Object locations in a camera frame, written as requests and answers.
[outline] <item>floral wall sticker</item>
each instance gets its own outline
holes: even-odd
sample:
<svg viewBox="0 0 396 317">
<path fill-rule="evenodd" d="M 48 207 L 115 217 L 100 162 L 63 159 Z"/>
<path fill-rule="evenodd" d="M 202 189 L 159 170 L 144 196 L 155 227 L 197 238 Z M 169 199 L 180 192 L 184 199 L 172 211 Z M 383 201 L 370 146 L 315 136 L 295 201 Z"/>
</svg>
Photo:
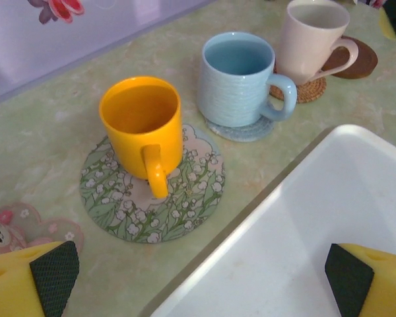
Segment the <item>floral wall sticker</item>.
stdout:
<svg viewBox="0 0 396 317">
<path fill-rule="evenodd" d="M 83 15 L 84 6 L 79 0 L 28 0 L 35 8 L 41 9 L 38 20 L 48 23 L 50 20 L 63 20 L 72 23 L 74 15 Z"/>
</svg>

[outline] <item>light blue coaster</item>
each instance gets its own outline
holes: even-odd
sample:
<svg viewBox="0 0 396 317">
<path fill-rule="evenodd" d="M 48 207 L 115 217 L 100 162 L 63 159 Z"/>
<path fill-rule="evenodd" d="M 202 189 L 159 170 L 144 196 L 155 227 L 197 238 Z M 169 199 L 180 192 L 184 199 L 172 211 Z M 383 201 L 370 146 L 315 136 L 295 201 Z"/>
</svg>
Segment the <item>light blue coaster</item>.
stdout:
<svg viewBox="0 0 396 317">
<path fill-rule="evenodd" d="M 235 142 L 253 142 L 268 135 L 274 128 L 274 122 L 265 116 L 254 124 L 244 127 L 223 127 L 205 119 L 207 127 L 215 134 Z"/>
</svg>

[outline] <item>coaster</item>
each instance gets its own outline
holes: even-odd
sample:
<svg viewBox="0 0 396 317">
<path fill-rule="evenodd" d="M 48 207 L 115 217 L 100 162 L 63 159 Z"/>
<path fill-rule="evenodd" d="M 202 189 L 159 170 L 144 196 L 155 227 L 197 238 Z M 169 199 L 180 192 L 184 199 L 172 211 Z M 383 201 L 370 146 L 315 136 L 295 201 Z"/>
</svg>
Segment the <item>coaster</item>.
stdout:
<svg viewBox="0 0 396 317">
<path fill-rule="evenodd" d="M 101 229 L 126 241 L 169 241 L 214 213 L 224 189 L 223 158 L 208 135 L 184 124 L 182 162 L 168 175 L 169 196 L 156 199 L 146 180 L 123 169 L 105 137 L 86 158 L 80 187 Z"/>
<path fill-rule="evenodd" d="M 326 86 L 327 81 L 325 80 L 325 77 L 296 86 L 296 90 L 298 91 L 298 99 L 296 102 L 299 104 L 304 104 L 306 102 L 317 100 L 325 92 Z M 277 99 L 283 100 L 283 92 L 276 86 L 271 86 L 270 95 Z"/>
<path fill-rule="evenodd" d="M 349 68 L 344 71 L 332 74 L 332 76 L 346 78 L 346 79 L 359 79 L 371 75 L 372 71 L 376 68 L 378 58 L 375 51 L 360 40 L 351 38 L 349 36 L 342 36 L 352 40 L 358 46 L 358 58 Z M 337 48 L 333 51 L 329 59 L 325 62 L 322 70 L 328 71 L 335 67 L 345 64 L 349 59 L 349 51 L 346 48 Z"/>
<path fill-rule="evenodd" d="M 274 122 L 261 116 L 254 124 L 244 127 L 224 127 L 205 119 L 207 127 L 215 134 L 235 142 L 253 142 L 268 135 L 274 128 Z"/>
<path fill-rule="evenodd" d="M 73 241 L 78 253 L 82 250 L 84 235 L 78 224 L 64 218 L 41 220 L 33 206 L 13 203 L 0 207 L 0 223 L 17 229 L 28 246 L 54 241 Z"/>
</svg>

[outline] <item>floral coaster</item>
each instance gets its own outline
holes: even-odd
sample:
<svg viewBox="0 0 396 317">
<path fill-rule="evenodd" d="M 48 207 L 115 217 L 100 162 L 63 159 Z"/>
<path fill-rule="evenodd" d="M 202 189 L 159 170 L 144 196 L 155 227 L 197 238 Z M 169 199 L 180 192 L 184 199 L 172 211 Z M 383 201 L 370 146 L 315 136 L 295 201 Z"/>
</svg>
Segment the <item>floral coaster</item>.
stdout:
<svg viewBox="0 0 396 317">
<path fill-rule="evenodd" d="M 26 203 L 0 207 L 0 223 L 17 229 L 28 246 L 72 240 L 80 252 L 84 243 L 84 235 L 78 224 L 64 218 L 43 221 L 37 210 Z"/>
<path fill-rule="evenodd" d="M 81 176 L 86 211 L 108 233 L 157 243 L 191 232 L 214 213 L 224 188 L 223 159 L 201 130 L 183 125 L 183 159 L 168 175 L 169 196 L 156 199 L 146 180 L 126 172 L 107 137 L 87 157 Z"/>
</svg>

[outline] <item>countertop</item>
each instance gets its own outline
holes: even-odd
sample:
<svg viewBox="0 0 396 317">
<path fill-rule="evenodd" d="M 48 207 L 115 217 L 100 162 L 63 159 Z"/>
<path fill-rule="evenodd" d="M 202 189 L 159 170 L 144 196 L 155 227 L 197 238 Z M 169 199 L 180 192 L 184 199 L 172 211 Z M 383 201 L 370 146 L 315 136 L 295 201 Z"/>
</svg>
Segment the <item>countertop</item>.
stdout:
<svg viewBox="0 0 396 317">
<path fill-rule="evenodd" d="M 276 48 L 287 1 L 218 0 L 0 103 L 0 206 L 33 205 L 42 215 L 80 224 L 81 272 L 67 317 L 138 316 L 205 246 L 320 133 L 342 123 L 368 128 L 396 145 L 396 42 L 384 38 L 378 12 L 346 5 L 345 34 L 370 45 L 378 66 L 365 79 L 327 78 L 315 102 L 299 104 L 272 134 L 234 143 L 212 134 L 195 106 L 201 47 L 212 35 L 244 30 Z M 224 156 L 226 187 L 214 215 L 187 236 L 162 244 L 122 241 L 89 218 L 79 180 L 87 154 L 105 136 L 98 102 L 114 83 L 154 75 L 179 90 L 182 115 L 208 133 Z"/>
</svg>

